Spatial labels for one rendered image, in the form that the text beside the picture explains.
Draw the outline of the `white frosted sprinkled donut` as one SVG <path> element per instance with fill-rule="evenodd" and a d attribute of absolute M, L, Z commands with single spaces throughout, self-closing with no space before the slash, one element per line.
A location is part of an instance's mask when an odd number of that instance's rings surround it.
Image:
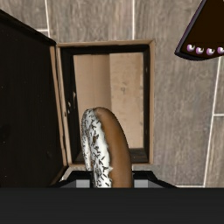
<path fill-rule="evenodd" d="M 81 119 L 81 148 L 95 188 L 131 188 L 130 150 L 121 124 L 107 108 L 89 108 Z"/>

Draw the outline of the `chocolate cake wedge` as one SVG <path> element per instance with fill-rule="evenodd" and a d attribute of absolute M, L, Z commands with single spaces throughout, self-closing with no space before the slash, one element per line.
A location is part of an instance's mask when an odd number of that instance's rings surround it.
<path fill-rule="evenodd" d="M 202 0 L 174 52 L 185 60 L 224 56 L 224 0 Z"/>

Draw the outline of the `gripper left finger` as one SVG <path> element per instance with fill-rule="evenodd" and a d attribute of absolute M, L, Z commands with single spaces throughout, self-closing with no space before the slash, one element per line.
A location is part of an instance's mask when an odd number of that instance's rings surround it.
<path fill-rule="evenodd" d="M 66 180 L 59 182 L 60 187 L 91 188 L 93 186 L 93 173 L 91 171 L 72 171 Z"/>

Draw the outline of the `dark wooden box lid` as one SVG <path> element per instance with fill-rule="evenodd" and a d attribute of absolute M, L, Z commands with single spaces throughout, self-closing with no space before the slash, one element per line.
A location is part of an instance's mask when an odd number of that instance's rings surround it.
<path fill-rule="evenodd" d="M 67 166 L 56 43 L 0 10 L 0 187 L 42 187 Z"/>

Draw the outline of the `wooden box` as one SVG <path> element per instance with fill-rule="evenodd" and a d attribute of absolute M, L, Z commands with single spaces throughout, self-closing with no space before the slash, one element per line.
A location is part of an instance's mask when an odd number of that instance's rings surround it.
<path fill-rule="evenodd" d="M 64 156 L 84 166 L 81 118 L 104 107 L 122 125 L 135 169 L 153 161 L 154 46 L 152 39 L 60 43 L 55 47 Z"/>

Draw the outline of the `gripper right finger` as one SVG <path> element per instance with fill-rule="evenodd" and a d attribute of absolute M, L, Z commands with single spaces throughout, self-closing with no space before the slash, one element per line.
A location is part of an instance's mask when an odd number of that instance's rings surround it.
<path fill-rule="evenodd" d="M 133 171 L 133 186 L 135 188 L 175 188 L 156 177 L 153 171 Z"/>

